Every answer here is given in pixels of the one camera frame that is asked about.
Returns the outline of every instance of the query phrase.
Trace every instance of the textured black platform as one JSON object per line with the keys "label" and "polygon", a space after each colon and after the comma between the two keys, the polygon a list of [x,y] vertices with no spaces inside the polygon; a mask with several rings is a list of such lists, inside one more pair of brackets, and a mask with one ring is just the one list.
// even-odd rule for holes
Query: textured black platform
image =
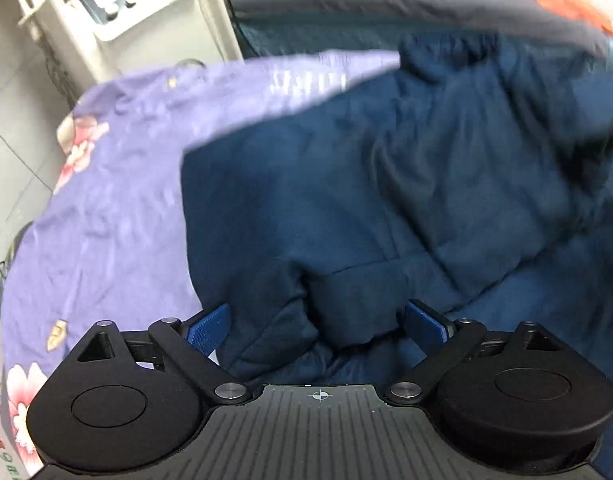
{"label": "textured black platform", "polygon": [[[36,480],[84,480],[47,466]],[[372,386],[267,386],[243,406],[222,406],[184,450],[117,480],[601,480],[591,466],[521,476],[465,458],[425,413],[389,406]]]}

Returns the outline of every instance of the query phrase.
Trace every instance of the purple blanket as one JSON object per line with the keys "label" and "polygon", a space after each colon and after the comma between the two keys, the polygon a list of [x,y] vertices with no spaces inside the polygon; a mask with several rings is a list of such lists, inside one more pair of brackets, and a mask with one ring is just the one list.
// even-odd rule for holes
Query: purple blanket
{"label": "purple blanket", "polygon": [[8,408],[30,473],[41,463],[26,407],[93,323],[145,330],[202,309],[187,267],[184,150],[398,65],[396,52],[326,52],[158,70],[84,95],[72,152],[24,236],[2,300]]}

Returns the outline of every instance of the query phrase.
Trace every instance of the white machine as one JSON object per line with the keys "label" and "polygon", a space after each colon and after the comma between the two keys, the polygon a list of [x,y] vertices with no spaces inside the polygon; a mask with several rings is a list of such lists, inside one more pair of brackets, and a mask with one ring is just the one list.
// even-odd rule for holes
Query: white machine
{"label": "white machine", "polygon": [[19,0],[21,25],[70,102],[118,75],[241,59],[223,0]]}

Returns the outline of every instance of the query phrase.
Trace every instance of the metal screw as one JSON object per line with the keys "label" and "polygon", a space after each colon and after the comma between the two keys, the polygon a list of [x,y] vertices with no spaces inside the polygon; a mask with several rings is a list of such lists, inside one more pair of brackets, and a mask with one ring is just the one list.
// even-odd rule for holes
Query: metal screw
{"label": "metal screw", "polygon": [[415,383],[395,383],[391,386],[391,393],[400,399],[415,399],[421,395],[422,387]]}
{"label": "metal screw", "polygon": [[224,383],[216,388],[216,396],[222,399],[239,399],[246,393],[246,387],[238,383]]}

